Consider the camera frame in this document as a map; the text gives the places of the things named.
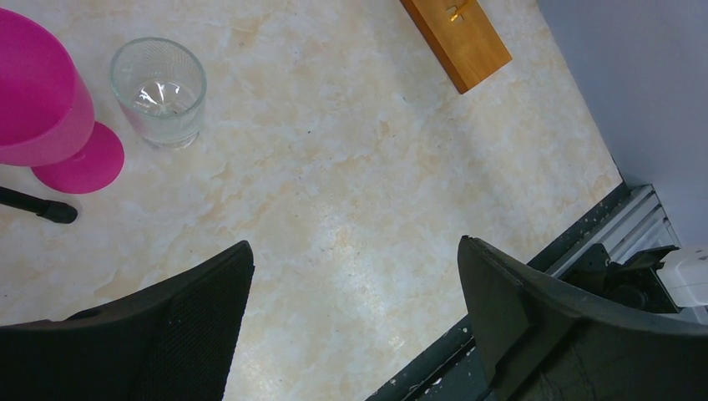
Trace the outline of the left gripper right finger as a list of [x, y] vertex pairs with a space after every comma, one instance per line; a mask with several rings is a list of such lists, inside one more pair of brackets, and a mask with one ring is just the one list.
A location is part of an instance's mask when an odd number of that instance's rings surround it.
[[464, 236], [458, 272], [471, 316], [488, 290], [523, 296], [533, 331], [482, 352], [499, 400], [704, 400], [707, 328], [642, 312], [537, 271]]

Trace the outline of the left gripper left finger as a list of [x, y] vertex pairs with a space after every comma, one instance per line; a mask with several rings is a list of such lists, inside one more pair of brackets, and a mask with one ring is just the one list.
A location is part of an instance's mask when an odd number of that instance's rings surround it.
[[221, 400], [254, 276], [250, 244], [62, 321], [1, 329], [4, 400]]

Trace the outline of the aluminium frame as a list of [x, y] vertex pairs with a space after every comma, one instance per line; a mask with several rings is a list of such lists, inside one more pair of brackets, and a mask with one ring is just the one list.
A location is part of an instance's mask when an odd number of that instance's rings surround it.
[[[591, 246], [601, 244], [609, 253], [610, 259], [622, 263], [637, 251], [648, 250], [660, 246], [693, 247], [706, 244], [683, 246], [675, 232], [671, 221], [665, 212], [659, 196], [652, 186], [646, 185], [630, 192], [630, 197], [622, 206], [605, 220], [606, 224], [590, 232], [589, 238], [574, 247], [576, 253], [561, 258], [547, 272], [552, 277], [560, 279]], [[685, 309], [678, 315], [657, 314], [695, 322], [707, 323], [707, 309], [694, 311]]]

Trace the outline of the black perforated music stand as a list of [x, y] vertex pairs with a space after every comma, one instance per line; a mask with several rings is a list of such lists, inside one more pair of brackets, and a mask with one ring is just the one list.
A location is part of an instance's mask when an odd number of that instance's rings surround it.
[[58, 224], [71, 224], [78, 218], [78, 210], [67, 203], [37, 198], [6, 187], [1, 187], [1, 204]]

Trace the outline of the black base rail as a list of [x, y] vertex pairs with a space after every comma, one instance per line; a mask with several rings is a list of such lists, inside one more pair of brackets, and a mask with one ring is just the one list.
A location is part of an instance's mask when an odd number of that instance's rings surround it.
[[[619, 184], [569, 229], [530, 260], [529, 266], [546, 272], [562, 257], [574, 255], [574, 247], [630, 197], [625, 183]], [[530, 334], [523, 296], [507, 287], [495, 295], [488, 290], [480, 308], [467, 315], [406, 367], [384, 383], [370, 400], [491, 400], [493, 390], [483, 371], [482, 352], [499, 348], [506, 354]]]

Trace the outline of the clear wine glass front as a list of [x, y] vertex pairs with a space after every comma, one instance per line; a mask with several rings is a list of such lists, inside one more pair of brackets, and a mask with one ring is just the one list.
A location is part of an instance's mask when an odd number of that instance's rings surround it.
[[198, 137], [207, 77], [185, 46], [157, 37], [129, 41], [112, 57], [109, 84], [124, 116], [146, 142], [182, 149]]

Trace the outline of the pink wine glass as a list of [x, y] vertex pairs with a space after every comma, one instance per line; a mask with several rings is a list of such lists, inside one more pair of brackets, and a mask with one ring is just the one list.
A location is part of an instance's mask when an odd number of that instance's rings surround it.
[[1, 162], [31, 168], [46, 186], [88, 194], [124, 166], [119, 137], [97, 122], [66, 48], [45, 28], [1, 11]]

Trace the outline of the gold wine glass rack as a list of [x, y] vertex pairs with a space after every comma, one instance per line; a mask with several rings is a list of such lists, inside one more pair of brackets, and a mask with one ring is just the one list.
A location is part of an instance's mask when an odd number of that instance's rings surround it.
[[402, 0], [401, 4], [460, 94], [512, 61], [477, 1]]

